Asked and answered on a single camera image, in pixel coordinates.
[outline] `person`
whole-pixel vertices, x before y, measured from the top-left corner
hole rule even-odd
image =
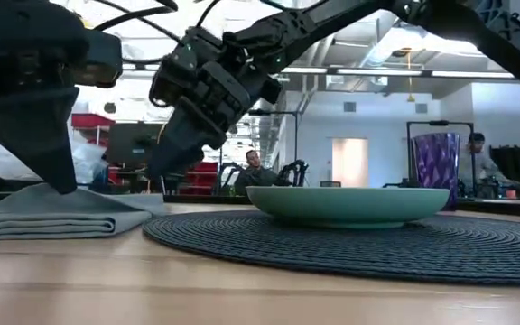
[[[260,162],[260,157],[256,150],[246,153],[248,167],[240,172],[234,182],[234,192],[238,196],[246,196],[247,186],[272,186],[278,179],[275,172],[266,169]]]
[[[475,154],[475,177],[477,184],[484,180],[495,179],[503,185],[518,185],[518,182],[509,180],[498,169],[497,164],[483,151],[485,136],[474,133],[469,137],[467,146],[460,150],[459,154],[459,180],[465,184],[465,188],[472,192],[473,173],[471,154]]]

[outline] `purple vase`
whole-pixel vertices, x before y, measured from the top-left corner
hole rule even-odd
[[[424,188],[450,190],[444,209],[454,209],[459,182],[459,135],[419,135],[413,143],[417,181]]]

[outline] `black placemat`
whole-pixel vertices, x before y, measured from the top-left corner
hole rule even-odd
[[[402,228],[289,227],[257,211],[153,218],[150,238],[253,265],[437,283],[520,285],[520,223],[434,217]]]

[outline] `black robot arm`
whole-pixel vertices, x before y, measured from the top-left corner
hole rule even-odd
[[[120,40],[42,0],[0,0],[0,144],[60,193],[77,188],[67,121],[76,84],[110,88]]]
[[[148,166],[157,178],[218,149],[226,132],[259,99],[274,103],[280,84],[270,78],[318,40],[384,9],[446,39],[474,43],[520,79],[520,21],[502,0],[322,0],[270,15],[222,40],[189,29],[156,73],[150,99],[176,109]]]
[[[471,42],[520,79],[520,21],[502,0],[323,0],[268,16],[226,34],[224,42],[246,49],[258,68],[278,73],[315,42],[379,9],[442,38]]]
[[[249,28],[224,34],[227,46],[246,49],[257,68],[281,72],[315,42],[386,7],[386,0],[323,0],[305,9],[270,15]]]
[[[304,178],[308,170],[308,163],[303,160],[297,160],[285,165],[282,170],[278,173],[278,177],[274,182],[275,186],[293,186],[302,187],[304,186]],[[290,182],[290,173],[293,173],[292,182]]]

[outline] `table surface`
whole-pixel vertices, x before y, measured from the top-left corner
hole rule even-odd
[[[171,204],[171,213],[247,209]],[[463,212],[483,218],[520,218]],[[520,289],[231,264],[145,239],[0,241],[0,325],[520,325]]]
[[[512,200],[512,199],[496,199],[496,200],[476,200],[476,202],[485,202],[485,203],[508,203],[508,204],[520,204],[520,200]]]

